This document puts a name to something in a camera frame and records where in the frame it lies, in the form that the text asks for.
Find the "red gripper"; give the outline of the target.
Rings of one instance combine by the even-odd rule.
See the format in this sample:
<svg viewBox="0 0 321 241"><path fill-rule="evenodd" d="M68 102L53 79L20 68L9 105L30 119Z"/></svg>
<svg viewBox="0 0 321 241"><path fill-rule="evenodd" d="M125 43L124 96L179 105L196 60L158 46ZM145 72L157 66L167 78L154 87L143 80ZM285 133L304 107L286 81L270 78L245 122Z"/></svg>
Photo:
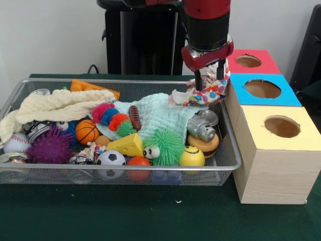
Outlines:
<svg viewBox="0 0 321 241"><path fill-rule="evenodd" d="M196 90L203 89L203 79L201 77L200 69L217 61L217 80L224 79L225 59L232 54L233 50L234 43L230 35L227 35L227 43L223 47L210 52L198 52L189 45L181 49L185 65L194 72Z"/></svg>

